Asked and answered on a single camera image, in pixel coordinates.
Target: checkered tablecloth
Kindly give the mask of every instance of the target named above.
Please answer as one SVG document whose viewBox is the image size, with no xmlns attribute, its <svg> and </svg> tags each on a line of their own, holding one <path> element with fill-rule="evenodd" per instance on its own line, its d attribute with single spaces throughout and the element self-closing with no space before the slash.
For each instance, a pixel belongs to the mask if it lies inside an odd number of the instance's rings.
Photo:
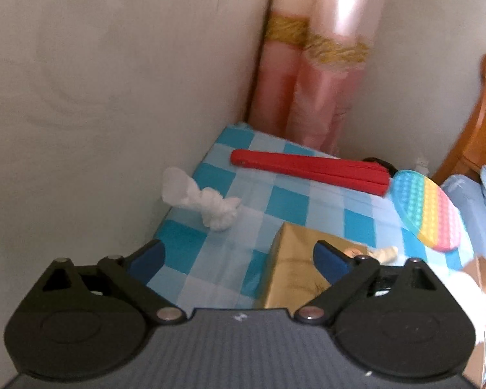
<svg viewBox="0 0 486 389">
<path fill-rule="evenodd" d="M 273 237 L 284 221 L 328 232 L 371 248 L 396 246 L 402 265 L 420 257 L 439 277 L 460 270 L 473 258 L 463 227 L 461 246 L 452 253 L 425 247 L 401 222 L 387 195 L 377 197 L 333 185 L 272 172 L 234 167 L 233 149 L 328 155 L 254 132 L 241 124 L 227 127 L 197 167 L 200 188 L 242 199 L 235 225 L 209 231 L 200 214 L 173 208 L 156 238 L 166 247 L 164 267 L 148 286 L 190 313 L 194 307 L 250 308 L 259 296 L 259 282 Z"/>
</svg>

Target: rainbow pop it toy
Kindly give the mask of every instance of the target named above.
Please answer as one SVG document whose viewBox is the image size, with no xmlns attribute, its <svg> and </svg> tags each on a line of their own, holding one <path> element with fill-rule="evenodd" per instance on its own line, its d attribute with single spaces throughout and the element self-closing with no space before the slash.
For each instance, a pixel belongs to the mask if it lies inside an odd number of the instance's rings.
<svg viewBox="0 0 486 389">
<path fill-rule="evenodd" d="M 394 206 L 405 226 L 425 246 L 438 252 L 461 242 L 461 218 L 439 186 L 415 171 L 399 171 L 390 188 Z"/>
</svg>

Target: metal screw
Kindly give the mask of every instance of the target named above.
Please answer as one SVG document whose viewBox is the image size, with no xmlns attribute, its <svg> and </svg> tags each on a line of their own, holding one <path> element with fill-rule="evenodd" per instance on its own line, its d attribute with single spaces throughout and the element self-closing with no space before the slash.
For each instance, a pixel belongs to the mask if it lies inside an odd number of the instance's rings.
<svg viewBox="0 0 486 389">
<path fill-rule="evenodd" d="M 182 318 L 183 311 L 177 307 L 163 307 L 157 311 L 156 316 L 165 322 L 174 322 Z"/>
<path fill-rule="evenodd" d="M 299 309 L 299 316 L 307 320 L 318 320 L 324 316 L 324 310 L 314 305 L 305 305 Z"/>
</svg>

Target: pink curtain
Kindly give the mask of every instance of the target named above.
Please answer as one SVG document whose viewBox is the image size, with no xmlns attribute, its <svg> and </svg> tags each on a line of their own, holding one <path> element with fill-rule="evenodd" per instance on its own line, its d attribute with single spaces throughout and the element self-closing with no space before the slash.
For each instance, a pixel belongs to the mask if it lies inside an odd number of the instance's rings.
<svg viewBox="0 0 486 389">
<path fill-rule="evenodd" d="M 335 153 L 384 2 L 273 0 L 249 123 Z"/>
</svg>

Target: wall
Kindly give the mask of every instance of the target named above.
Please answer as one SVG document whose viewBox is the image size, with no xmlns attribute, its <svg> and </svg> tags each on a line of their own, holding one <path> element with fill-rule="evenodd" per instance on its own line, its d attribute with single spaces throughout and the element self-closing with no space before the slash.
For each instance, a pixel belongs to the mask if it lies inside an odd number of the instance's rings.
<svg viewBox="0 0 486 389">
<path fill-rule="evenodd" d="M 53 258 L 141 246 L 244 108 L 267 0 L 0 0 L 0 385 L 7 318 Z"/>
<path fill-rule="evenodd" d="M 436 170 L 480 91 L 486 0 L 387 0 L 341 155 Z"/>
</svg>

